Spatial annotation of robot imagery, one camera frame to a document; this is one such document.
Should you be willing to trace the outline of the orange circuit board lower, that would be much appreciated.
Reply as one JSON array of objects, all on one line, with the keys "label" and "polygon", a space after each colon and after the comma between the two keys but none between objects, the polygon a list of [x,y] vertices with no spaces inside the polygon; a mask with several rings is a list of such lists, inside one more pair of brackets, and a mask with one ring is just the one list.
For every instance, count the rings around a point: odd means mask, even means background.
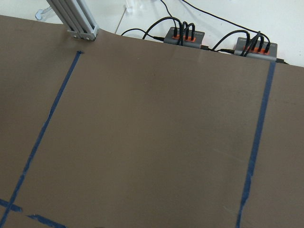
[{"label": "orange circuit board lower", "polygon": [[239,37],[235,46],[234,55],[276,62],[277,44],[269,44],[265,38],[258,38],[257,41],[253,41],[252,44],[247,44],[247,38]]}]

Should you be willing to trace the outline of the orange circuit board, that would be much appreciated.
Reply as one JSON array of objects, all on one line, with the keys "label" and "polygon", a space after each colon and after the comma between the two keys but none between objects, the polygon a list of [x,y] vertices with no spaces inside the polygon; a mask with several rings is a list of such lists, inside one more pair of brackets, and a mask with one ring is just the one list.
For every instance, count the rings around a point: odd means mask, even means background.
[{"label": "orange circuit board", "polygon": [[190,48],[201,48],[205,32],[197,31],[193,23],[183,23],[180,27],[171,27],[164,38],[164,43]]},{"label": "orange circuit board", "polygon": [[253,41],[252,44],[247,44],[247,38],[239,37],[235,46],[234,55],[276,62],[277,44],[269,44],[265,38],[258,38],[257,41]]}]

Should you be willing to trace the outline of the aluminium frame post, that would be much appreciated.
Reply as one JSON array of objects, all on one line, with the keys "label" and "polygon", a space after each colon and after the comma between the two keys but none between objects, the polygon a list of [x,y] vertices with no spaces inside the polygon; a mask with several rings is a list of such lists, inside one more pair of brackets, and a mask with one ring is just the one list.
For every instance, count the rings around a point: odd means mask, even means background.
[{"label": "aluminium frame post", "polygon": [[49,0],[48,3],[72,37],[96,39],[99,26],[84,0]]}]

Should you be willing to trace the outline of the orange circuit board upper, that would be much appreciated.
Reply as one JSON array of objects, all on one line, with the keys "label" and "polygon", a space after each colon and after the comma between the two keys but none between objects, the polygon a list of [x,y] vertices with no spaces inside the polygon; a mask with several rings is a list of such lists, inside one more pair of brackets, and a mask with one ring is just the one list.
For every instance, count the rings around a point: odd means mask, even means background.
[{"label": "orange circuit board upper", "polygon": [[171,27],[164,38],[164,43],[190,48],[201,48],[205,32],[197,31],[193,23],[183,23],[180,27]]}]

